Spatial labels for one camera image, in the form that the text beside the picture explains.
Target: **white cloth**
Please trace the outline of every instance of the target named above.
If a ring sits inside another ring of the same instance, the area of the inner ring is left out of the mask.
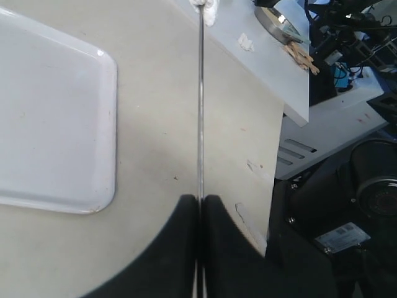
[[[211,27],[218,15],[219,0],[189,0],[197,12],[200,12],[199,6],[204,5],[204,23]]]

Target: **label sticker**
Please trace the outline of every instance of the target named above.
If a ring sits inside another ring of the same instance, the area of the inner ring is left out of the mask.
[[[328,247],[331,253],[337,253],[369,239],[371,239],[370,235],[354,223],[349,222],[317,237],[316,241],[322,244],[322,246]]]

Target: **white tray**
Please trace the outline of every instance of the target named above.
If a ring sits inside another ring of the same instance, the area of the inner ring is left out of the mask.
[[[0,7],[0,204],[71,213],[115,192],[117,66]]]

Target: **metal rod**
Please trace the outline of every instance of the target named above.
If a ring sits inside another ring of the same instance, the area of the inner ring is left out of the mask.
[[[198,41],[198,203],[204,199],[204,16],[200,6]]]

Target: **beige surface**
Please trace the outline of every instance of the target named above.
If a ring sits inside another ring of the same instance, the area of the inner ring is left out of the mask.
[[[94,215],[0,206],[0,297],[77,297],[141,253],[181,194],[196,193],[198,30],[166,0],[0,5],[101,47],[118,63],[113,203]],[[221,195],[246,233],[234,205],[242,202],[265,233],[282,111],[206,40],[205,192]]]

